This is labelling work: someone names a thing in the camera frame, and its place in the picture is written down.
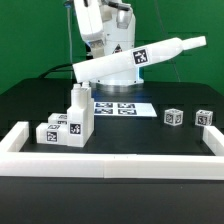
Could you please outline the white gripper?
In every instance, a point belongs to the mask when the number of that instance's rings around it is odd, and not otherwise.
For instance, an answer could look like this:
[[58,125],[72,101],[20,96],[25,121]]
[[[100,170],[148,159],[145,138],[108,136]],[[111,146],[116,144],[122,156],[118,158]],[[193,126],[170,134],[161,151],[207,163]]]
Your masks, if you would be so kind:
[[73,0],[82,40],[93,50],[132,44],[132,7],[122,0]]

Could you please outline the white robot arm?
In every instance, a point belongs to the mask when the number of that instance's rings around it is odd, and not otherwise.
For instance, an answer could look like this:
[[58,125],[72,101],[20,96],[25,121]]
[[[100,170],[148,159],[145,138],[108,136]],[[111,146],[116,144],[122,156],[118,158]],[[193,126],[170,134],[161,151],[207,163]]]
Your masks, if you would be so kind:
[[122,0],[68,0],[74,8],[79,33],[91,59],[74,63],[78,83],[127,87],[143,83],[132,62],[135,16]]

